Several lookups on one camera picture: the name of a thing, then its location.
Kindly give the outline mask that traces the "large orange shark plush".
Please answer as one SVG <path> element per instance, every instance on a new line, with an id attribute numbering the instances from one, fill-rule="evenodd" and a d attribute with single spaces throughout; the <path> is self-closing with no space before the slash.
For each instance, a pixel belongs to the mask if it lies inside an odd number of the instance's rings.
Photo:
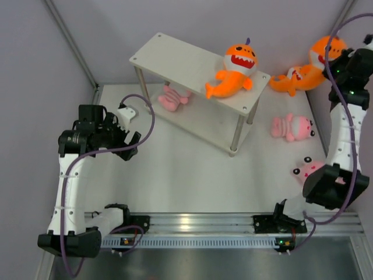
<path id="1" fill-rule="evenodd" d="M 205 84 L 206 98 L 228 98 L 241 89 L 251 90 L 253 81 L 251 75 L 254 74 L 258 66 L 258 57 L 250 45 L 251 39 L 248 37 L 243 44 L 230 46 L 224 54 L 224 69 L 215 74 L 215 79 L 220 83 L 212 86 Z"/>

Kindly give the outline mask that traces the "pink plush under shelf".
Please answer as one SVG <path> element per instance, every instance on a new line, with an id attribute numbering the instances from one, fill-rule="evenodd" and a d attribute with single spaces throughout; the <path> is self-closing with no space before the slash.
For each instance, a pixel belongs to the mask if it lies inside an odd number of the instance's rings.
<path id="1" fill-rule="evenodd" d="M 186 105 L 189 102 L 189 98 L 192 93 L 186 91 L 183 94 L 179 94 L 175 89 L 171 88 L 169 85 L 163 86 L 163 93 L 158 96 L 158 102 L 167 111 L 174 112 L 177 110 L 180 104 Z"/>

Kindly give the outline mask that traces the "white two-tier shelf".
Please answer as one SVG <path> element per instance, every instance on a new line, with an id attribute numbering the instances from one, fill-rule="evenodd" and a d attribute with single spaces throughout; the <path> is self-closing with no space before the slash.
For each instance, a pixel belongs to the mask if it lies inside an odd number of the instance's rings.
<path id="1" fill-rule="evenodd" d="M 235 156 L 248 135 L 261 93 L 270 76 L 260 70 L 251 75 L 251 90 L 241 89 L 228 98 L 206 98 L 205 84 L 220 83 L 217 71 L 224 69 L 218 55 L 163 33 L 154 35 L 130 58 L 143 95 L 157 116 Z M 163 108 L 157 98 L 163 86 L 179 94 L 192 93 L 176 111 Z"/>

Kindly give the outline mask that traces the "pink striped plush middle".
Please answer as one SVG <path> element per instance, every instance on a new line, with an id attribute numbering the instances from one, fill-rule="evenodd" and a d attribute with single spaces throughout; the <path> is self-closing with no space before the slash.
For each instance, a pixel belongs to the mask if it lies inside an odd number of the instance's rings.
<path id="1" fill-rule="evenodd" d="M 285 138 L 287 142 L 303 141 L 315 136 L 313 121 L 304 115 L 288 113 L 285 117 L 275 117 L 272 121 L 271 136 Z"/>

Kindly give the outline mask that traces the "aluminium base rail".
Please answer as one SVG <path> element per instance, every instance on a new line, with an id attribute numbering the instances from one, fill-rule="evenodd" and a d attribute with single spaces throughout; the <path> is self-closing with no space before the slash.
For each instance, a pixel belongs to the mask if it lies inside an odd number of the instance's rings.
<path id="1" fill-rule="evenodd" d="M 275 222 L 273 214 L 254 213 L 131 213 L 126 225 L 138 225 L 148 234 L 249 234 L 286 235 L 310 233 L 313 224 L 301 221 L 296 224 Z M 357 214 L 346 213 L 327 225 L 316 226 L 318 236 L 349 236 L 364 233 Z"/>

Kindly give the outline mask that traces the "pink frog plush front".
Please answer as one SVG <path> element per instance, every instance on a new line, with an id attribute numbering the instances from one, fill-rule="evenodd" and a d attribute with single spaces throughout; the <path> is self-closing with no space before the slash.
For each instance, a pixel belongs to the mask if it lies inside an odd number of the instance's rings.
<path id="1" fill-rule="evenodd" d="M 303 160 L 301 166 L 296 167 L 293 169 L 292 173 L 293 176 L 299 181 L 299 183 L 303 186 L 306 179 L 315 171 L 323 167 L 325 163 L 319 160 L 313 160 L 311 157 L 306 156 Z"/>

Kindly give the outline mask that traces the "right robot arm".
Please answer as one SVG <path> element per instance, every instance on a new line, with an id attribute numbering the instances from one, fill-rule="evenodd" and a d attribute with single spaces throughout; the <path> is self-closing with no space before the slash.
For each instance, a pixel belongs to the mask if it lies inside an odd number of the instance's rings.
<path id="1" fill-rule="evenodd" d="M 332 131 L 324 163 L 305 157 L 293 175 L 302 182 L 302 194 L 276 204 L 273 227 L 284 232 L 311 217 L 308 204 L 342 213 L 368 187 L 370 178 L 361 172 L 361 128 L 370 104 L 365 88 L 372 76 L 372 47 L 348 49 L 324 71 L 331 81 L 329 93 Z"/>

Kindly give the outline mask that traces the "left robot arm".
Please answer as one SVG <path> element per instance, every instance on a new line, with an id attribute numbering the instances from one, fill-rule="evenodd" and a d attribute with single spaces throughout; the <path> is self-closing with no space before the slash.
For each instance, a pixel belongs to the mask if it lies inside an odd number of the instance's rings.
<path id="1" fill-rule="evenodd" d="M 127 232 L 132 225 L 125 204 L 108 204 L 91 221 L 85 218 L 85 198 L 95 151 L 108 149 L 124 161 L 138 152 L 141 138 L 135 132 L 126 143 L 134 108 L 120 105 L 116 113 L 100 105 L 80 105 L 73 128 L 58 138 L 59 184 L 54 211 L 47 232 L 38 236 L 39 248 L 55 255 L 94 258 L 101 241 L 112 230 Z"/>

